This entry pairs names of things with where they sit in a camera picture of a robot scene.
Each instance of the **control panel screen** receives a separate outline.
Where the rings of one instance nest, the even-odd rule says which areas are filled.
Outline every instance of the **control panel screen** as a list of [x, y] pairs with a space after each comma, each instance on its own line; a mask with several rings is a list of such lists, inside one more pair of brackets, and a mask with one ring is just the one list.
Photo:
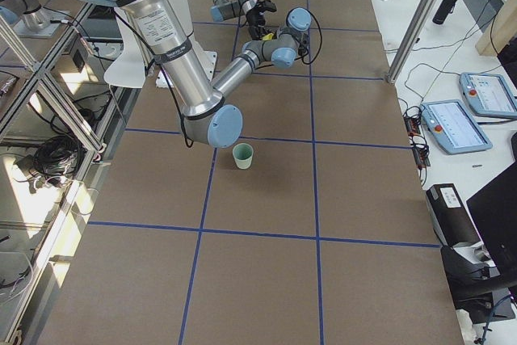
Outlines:
[[458, 103], [439, 103], [429, 109], [455, 148], [484, 145], [485, 141]]
[[470, 82], [477, 91], [481, 105], [487, 111], [515, 112], [514, 104], [501, 85], [499, 78], [482, 74], [470, 74]]

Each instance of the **green cup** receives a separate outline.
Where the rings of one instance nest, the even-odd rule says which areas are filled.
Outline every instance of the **green cup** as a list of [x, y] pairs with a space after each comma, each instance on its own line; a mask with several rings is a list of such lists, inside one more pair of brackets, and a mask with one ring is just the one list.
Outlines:
[[253, 147], [247, 143], [239, 143], [232, 150], [233, 159], [239, 169], [245, 170], [251, 166]]

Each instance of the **black bottle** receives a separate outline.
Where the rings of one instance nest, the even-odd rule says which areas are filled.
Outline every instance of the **black bottle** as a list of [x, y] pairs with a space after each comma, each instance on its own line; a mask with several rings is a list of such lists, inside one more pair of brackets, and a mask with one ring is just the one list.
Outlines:
[[449, 14], [452, 14], [452, 9], [456, 4], [457, 0], [442, 0], [442, 4], [439, 5], [436, 11], [433, 22], [436, 24], [443, 24]]

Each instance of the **blue cable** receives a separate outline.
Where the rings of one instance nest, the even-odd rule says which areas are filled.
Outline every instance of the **blue cable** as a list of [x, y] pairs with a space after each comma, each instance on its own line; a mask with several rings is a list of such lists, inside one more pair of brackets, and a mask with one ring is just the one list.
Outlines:
[[483, 345], [485, 343], [485, 341], [486, 341], [486, 334], [488, 333], [488, 326], [492, 322], [492, 318], [495, 315], [495, 311], [497, 310], [499, 305], [501, 305], [506, 299], [510, 299], [512, 297], [513, 297], [512, 294], [508, 294], [504, 298], [501, 298], [501, 300], [494, 305], [494, 307], [490, 311], [490, 314], [488, 315], [488, 319], [486, 320], [486, 325], [485, 325], [485, 327], [483, 327], [483, 335], [482, 335], [481, 339], [478, 342], [480, 345]]

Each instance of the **black monitor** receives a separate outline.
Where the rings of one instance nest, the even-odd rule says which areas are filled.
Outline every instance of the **black monitor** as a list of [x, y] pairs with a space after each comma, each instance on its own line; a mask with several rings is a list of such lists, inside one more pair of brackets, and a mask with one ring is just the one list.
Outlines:
[[[468, 199], [467, 207], [497, 269], [472, 264], [449, 247], [442, 258], [455, 307], [479, 323], [508, 290], [517, 295], [517, 163]], [[514, 317], [507, 301], [494, 320]]]

